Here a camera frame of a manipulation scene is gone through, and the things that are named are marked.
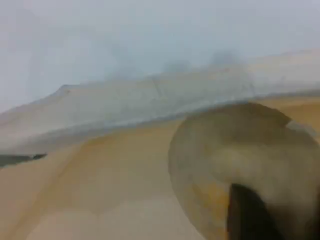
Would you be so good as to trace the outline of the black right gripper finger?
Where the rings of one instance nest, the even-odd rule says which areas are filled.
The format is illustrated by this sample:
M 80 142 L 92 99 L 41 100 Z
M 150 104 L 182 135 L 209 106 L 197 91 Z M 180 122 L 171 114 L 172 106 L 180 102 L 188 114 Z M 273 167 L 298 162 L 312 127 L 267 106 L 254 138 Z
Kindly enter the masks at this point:
M 229 240 L 283 240 L 266 204 L 253 190 L 232 184 L 227 212 Z

